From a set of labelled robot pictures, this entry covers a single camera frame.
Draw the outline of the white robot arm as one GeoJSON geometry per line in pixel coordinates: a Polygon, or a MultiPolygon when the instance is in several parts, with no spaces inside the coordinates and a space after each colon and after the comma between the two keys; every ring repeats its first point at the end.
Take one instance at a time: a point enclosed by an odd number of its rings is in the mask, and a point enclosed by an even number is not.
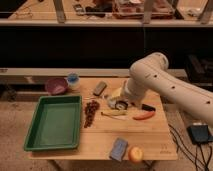
{"type": "Polygon", "coordinates": [[[129,69],[123,95],[130,101],[141,101],[151,89],[213,127],[213,93],[168,74],[168,66],[167,57],[160,52],[137,60],[129,69]]]}

